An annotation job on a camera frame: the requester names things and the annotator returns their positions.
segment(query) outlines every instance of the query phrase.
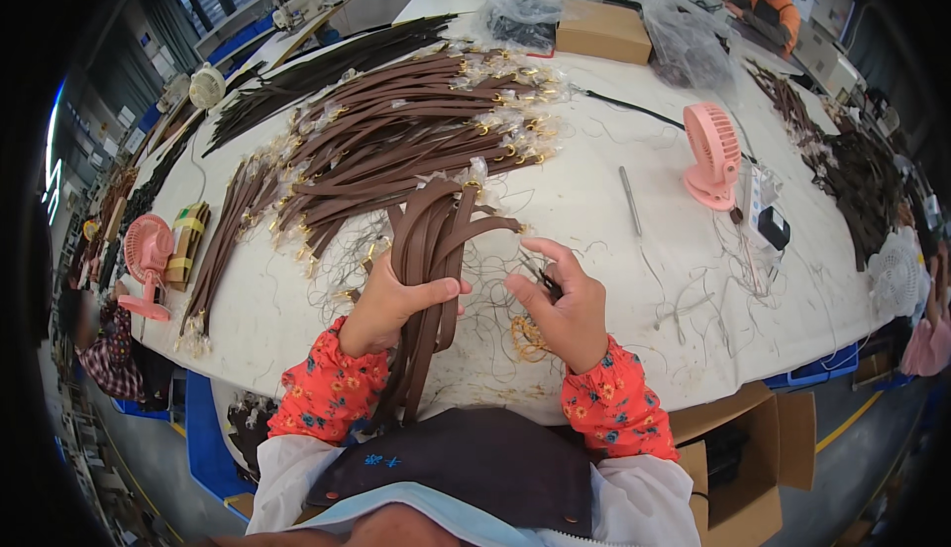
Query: pink desk fan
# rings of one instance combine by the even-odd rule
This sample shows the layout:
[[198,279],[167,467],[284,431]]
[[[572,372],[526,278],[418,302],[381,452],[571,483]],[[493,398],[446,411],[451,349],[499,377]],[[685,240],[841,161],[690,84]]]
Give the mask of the pink desk fan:
[[161,283],[174,244],[171,230],[159,217],[142,215],[132,222],[125,233],[125,266],[145,288],[141,298],[121,296],[120,305],[151,320],[168,321],[168,310],[154,301],[155,285]]
[[697,202],[713,210],[736,205],[733,185],[740,171],[740,145],[730,117],[715,103],[684,108],[684,130],[696,165],[684,172],[684,186]]

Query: floor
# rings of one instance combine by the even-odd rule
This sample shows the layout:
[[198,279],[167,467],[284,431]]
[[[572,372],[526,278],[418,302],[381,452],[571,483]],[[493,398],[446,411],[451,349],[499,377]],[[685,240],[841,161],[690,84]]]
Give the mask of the floor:
[[[125,459],[128,470],[121,474],[127,484],[135,484],[130,471],[184,541],[244,532],[244,522],[189,476],[185,440],[178,432],[166,422],[122,415],[98,388],[87,387]],[[817,455],[811,492],[781,487],[783,529],[767,545],[831,545],[883,482],[915,425],[928,389],[927,381],[916,381],[882,394]],[[870,388],[852,392],[850,376],[798,392],[815,393],[817,441],[836,431],[875,394]]]

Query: pink shirt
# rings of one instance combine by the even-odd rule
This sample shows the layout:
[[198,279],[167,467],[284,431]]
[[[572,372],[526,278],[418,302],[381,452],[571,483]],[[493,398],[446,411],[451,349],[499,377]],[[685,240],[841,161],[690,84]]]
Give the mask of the pink shirt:
[[901,373],[915,376],[938,374],[951,359],[951,319],[947,313],[934,328],[922,318],[911,333],[908,347],[901,358]]

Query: plastic bag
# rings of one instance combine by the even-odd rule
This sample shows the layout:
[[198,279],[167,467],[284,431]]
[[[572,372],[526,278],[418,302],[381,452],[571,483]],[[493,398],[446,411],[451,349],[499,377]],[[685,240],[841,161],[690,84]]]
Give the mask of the plastic bag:
[[548,54],[564,0],[486,0],[475,19],[476,40],[488,47],[506,47]]
[[735,93],[737,67],[721,44],[735,33],[687,0],[641,0],[657,75],[672,87]]

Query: work table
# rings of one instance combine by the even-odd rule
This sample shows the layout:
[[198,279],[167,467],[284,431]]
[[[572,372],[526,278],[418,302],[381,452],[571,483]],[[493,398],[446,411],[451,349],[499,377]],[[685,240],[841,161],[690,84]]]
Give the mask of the work table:
[[[468,7],[475,9],[480,3],[469,0]],[[405,10],[398,20],[447,11],[435,6],[434,0],[414,0],[407,6],[411,11]],[[449,10],[461,11],[457,6]],[[465,20],[459,19],[454,30],[464,30]],[[743,151],[785,185],[776,207],[791,223],[792,242],[774,282],[767,276],[771,256],[752,250],[761,284],[771,285],[769,297],[758,302],[736,283],[736,277],[742,278],[745,253],[729,215],[703,207],[684,188],[683,172],[695,161],[687,137],[648,115],[579,94],[551,104],[547,109],[561,120],[558,154],[487,184],[505,214],[528,223],[534,235],[574,248],[588,275],[604,283],[608,330],[638,354],[648,385],[665,408],[676,410],[731,395],[743,383],[815,361],[884,324],[873,312],[867,276],[855,270],[844,217],[834,201],[811,183],[813,173],[802,163],[800,150],[791,144],[771,102],[747,74],[741,75],[737,98],[727,104],[712,93],[701,97],[696,91],[672,89],[648,66],[575,54],[531,61],[561,70],[579,87],[677,121],[682,121],[687,105],[719,103],[732,114]],[[822,130],[835,133],[819,99],[796,87],[810,117]],[[279,113],[207,159],[201,155],[208,148],[214,117],[187,143],[152,212],[172,222],[182,207],[197,200],[209,203],[212,217],[196,269],[218,224],[224,189],[239,160],[286,131],[290,113],[291,109]],[[153,153],[143,163],[137,185],[149,180],[161,155]],[[190,160],[192,156],[201,168]],[[619,181],[622,165],[643,227],[641,238],[634,231]],[[745,170],[744,165],[737,184],[741,197]],[[339,292],[361,279],[352,267],[369,251],[385,219],[378,211],[351,219],[315,268],[295,260],[301,238],[285,241],[275,250],[268,230],[272,220],[273,215],[266,214],[245,233],[226,267],[211,310],[210,353],[195,356],[184,348],[176,350],[197,270],[188,292],[169,292],[165,304],[172,312],[171,322],[133,315],[135,336],[184,367],[279,397],[280,374],[303,361],[317,335],[335,316],[349,311]],[[740,258],[726,254],[724,244]],[[479,236],[467,244],[466,256],[463,276],[476,288],[462,301],[467,316],[459,322],[453,346],[434,356],[422,415],[451,405],[505,404],[537,422],[563,423],[559,395],[564,365],[550,355],[538,363],[519,358],[509,331],[518,305],[511,312],[493,311],[489,305],[505,299],[499,282],[505,270],[517,268],[517,236],[504,231]],[[307,278],[312,269],[315,278]],[[124,281],[133,294],[141,294],[134,279],[126,275]],[[709,301],[679,316],[679,332],[672,317],[658,322],[678,298],[683,309],[709,294]],[[721,320],[726,335],[720,330]]]

